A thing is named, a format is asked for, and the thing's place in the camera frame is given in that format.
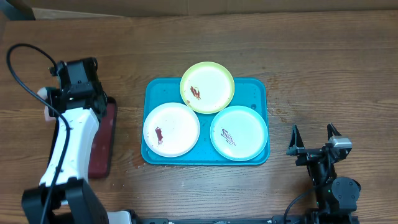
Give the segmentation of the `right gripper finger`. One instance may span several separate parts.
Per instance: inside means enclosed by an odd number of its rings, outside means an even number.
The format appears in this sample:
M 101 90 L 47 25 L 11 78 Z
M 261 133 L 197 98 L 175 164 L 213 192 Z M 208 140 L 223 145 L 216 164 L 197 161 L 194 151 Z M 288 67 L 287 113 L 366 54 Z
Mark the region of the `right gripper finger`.
M 341 136 L 341 134 L 337 131 L 337 129 L 332 123 L 329 123 L 327 125 L 327 134 L 328 134 L 328 140 L 330 140 L 333 136 Z
M 296 124 L 292 126 L 292 137 L 286 154 L 288 156 L 297 156 L 304 150 L 304 144 Z

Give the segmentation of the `white plate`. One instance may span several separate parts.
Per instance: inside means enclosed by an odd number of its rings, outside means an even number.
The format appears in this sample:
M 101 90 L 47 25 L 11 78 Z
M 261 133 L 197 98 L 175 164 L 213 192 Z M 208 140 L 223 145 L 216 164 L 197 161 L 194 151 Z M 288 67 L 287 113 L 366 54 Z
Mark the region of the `white plate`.
M 200 122 L 188 106 L 164 103 L 154 108 L 143 125 L 144 141 L 150 150 L 163 157 L 178 157 L 198 141 Z

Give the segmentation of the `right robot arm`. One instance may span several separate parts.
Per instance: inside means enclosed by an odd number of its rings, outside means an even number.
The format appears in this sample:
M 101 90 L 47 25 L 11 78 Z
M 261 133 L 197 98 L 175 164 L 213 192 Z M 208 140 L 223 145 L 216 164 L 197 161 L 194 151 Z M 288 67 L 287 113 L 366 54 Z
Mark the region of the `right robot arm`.
M 328 142 L 321 148 L 305 148 L 299 129 L 292 126 L 292 137 L 286 154 L 295 156 L 297 166 L 307 168 L 313 187 L 295 198 L 286 208 L 284 223 L 358 223 L 351 214 L 357 210 L 361 185 L 349 177 L 339 177 L 334 164 L 346 159 L 353 143 L 341 135 L 333 124 L 327 125 Z M 307 210 L 298 218 L 289 218 L 288 213 L 300 199 L 314 193 L 317 208 Z

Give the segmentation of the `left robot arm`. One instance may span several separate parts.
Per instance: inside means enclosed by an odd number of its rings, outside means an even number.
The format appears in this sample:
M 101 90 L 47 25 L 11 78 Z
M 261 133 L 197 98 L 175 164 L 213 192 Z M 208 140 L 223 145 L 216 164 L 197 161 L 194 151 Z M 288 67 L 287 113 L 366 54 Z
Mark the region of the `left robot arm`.
M 92 144 L 108 99 L 95 58 L 59 62 L 50 72 L 60 87 L 46 102 L 62 115 L 39 187 L 26 190 L 22 208 L 29 223 L 134 223 L 128 210 L 108 212 L 88 184 Z

